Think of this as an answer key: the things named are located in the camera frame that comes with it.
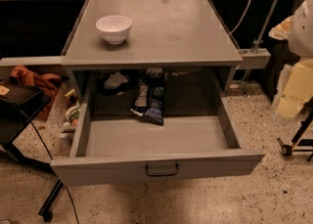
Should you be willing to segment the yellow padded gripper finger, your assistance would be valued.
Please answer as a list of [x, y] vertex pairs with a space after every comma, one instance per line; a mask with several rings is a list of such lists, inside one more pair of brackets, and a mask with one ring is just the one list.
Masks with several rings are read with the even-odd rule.
[[301, 59], [295, 65], [284, 65], [274, 97], [272, 120], [287, 124], [313, 98], [313, 59]]

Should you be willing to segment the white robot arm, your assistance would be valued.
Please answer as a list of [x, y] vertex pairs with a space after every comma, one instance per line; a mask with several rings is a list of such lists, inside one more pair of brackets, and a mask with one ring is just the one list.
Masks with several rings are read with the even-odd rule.
[[269, 36], [287, 39], [289, 50], [300, 60], [281, 71], [277, 94], [272, 104], [273, 121], [292, 121], [313, 98], [313, 0], [304, 0], [294, 14], [275, 27]]

